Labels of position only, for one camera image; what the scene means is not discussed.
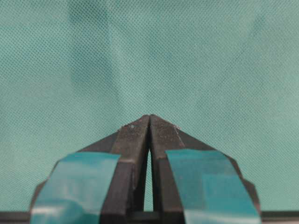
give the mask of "textured fabric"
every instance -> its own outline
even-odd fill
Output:
[[[0,210],[146,113],[299,209],[298,0],[0,1]]]

